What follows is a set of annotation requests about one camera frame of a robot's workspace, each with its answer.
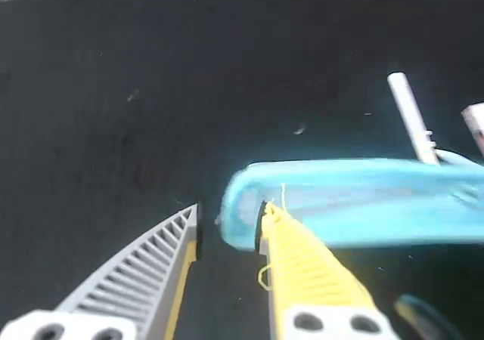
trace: black floor mat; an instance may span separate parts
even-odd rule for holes
[[[414,158],[386,84],[394,70],[408,74],[437,142],[478,157],[460,111],[484,97],[483,7],[0,5],[0,322],[53,308],[128,241],[201,199],[205,257],[189,275],[176,338],[267,338],[266,295],[256,284],[263,258],[229,248],[213,225],[231,174],[260,160]],[[338,254],[403,338],[389,309],[402,292],[480,338],[481,247]]]

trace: white plastic piece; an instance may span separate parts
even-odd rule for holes
[[[284,340],[399,340],[376,309],[297,305],[284,316]]]
[[[470,133],[484,155],[484,104],[473,104],[462,111],[462,116]]]
[[[439,164],[433,150],[435,143],[430,140],[432,132],[425,127],[407,77],[404,73],[392,73],[388,83],[418,159],[427,164]]]
[[[136,325],[137,340],[164,338],[197,225],[197,205],[165,219],[99,267],[56,311],[124,317]]]
[[[0,340],[135,340],[136,326],[121,317],[35,310],[9,322]]]

